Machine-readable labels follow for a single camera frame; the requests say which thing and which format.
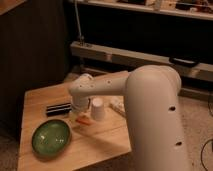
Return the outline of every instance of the ceramic bowl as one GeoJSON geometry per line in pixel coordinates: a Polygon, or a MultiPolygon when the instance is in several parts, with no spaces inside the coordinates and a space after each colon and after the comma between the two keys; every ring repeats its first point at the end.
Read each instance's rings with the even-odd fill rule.
{"type": "Polygon", "coordinates": [[[65,149],[70,140],[70,128],[64,121],[49,120],[35,130],[32,148],[37,157],[52,159],[65,149]]]}

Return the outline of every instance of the orange object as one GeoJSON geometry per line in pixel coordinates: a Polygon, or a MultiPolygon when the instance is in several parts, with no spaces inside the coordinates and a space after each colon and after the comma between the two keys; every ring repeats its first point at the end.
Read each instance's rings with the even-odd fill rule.
{"type": "Polygon", "coordinates": [[[92,124],[90,118],[86,115],[81,115],[81,116],[77,117],[75,121],[80,123],[80,124],[84,124],[84,125],[91,125],[92,124]]]}

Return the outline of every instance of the small wooden table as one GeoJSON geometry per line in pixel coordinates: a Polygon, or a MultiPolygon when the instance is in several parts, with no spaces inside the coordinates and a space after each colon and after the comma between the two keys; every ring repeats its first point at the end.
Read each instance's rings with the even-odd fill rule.
{"type": "Polygon", "coordinates": [[[67,115],[47,117],[46,106],[70,101],[67,83],[28,91],[25,94],[18,171],[70,171],[130,152],[125,118],[106,107],[102,122],[72,124],[67,115]],[[49,119],[62,119],[70,126],[72,141],[51,161],[40,161],[33,154],[31,138],[36,128],[49,119]]]}

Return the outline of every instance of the wall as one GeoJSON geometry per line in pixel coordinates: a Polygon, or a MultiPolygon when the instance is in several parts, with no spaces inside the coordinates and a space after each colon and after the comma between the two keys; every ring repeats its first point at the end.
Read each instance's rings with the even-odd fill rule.
{"type": "Polygon", "coordinates": [[[0,126],[16,137],[24,92],[68,72],[67,35],[63,0],[29,0],[0,16],[0,126]]]}

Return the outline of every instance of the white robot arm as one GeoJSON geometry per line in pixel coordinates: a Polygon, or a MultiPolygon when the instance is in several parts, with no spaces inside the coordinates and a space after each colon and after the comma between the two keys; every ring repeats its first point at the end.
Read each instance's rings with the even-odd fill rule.
{"type": "Polygon", "coordinates": [[[90,95],[123,95],[132,154],[137,171],[190,171],[178,92],[181,80],[167,66],[143,66],[131,73],[93,80],[83,75],[69,92],[77,110],[90,95]]]}

